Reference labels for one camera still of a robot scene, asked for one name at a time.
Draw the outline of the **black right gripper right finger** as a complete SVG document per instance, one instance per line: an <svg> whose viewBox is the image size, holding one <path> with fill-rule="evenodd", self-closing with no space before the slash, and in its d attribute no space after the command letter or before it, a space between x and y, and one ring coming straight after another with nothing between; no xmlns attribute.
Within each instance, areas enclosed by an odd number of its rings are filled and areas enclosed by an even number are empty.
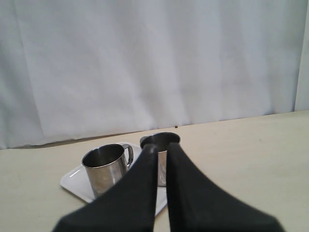
<svg viewBox="0 0 309 232"><path fill-rule="evenodd" d="M167 150L167 199L172 232L282 232L283 226L207 178L181 146Z"/></svg>

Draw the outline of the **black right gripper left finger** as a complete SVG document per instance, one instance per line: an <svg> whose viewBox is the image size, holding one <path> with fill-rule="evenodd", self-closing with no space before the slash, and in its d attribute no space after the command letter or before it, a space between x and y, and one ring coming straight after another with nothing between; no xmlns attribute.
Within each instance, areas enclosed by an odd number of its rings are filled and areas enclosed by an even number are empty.
<svg viewBox="0 0 309 232"><path fill-rule="evenodd" d="M152 232L158 151L147 145L130 170L92 203L63 216L55 232Z"/></svg>

